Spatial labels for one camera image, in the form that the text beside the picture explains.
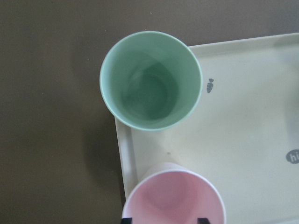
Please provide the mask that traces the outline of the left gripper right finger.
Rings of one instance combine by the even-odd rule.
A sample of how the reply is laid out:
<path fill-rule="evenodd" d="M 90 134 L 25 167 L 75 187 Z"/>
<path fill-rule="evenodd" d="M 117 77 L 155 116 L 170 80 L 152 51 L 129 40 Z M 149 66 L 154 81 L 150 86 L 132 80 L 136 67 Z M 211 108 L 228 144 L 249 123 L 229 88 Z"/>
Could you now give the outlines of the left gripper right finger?
<path fill-rule="evenodd" d="M 208 219 L 207 218 L 198 218 L 197 219 L 197 224 L 208 224 Z"/>

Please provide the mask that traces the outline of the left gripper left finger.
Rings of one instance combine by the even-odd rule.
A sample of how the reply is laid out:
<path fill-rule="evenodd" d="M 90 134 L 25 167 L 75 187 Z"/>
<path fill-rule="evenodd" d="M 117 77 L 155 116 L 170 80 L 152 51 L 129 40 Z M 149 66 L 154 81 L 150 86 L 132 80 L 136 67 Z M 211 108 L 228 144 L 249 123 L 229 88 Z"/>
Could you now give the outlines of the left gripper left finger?
<path fill-rule="evenodd" d="M 121 224 L 132 224 L 132 218 L 131 217 L 122 218 Z"/>

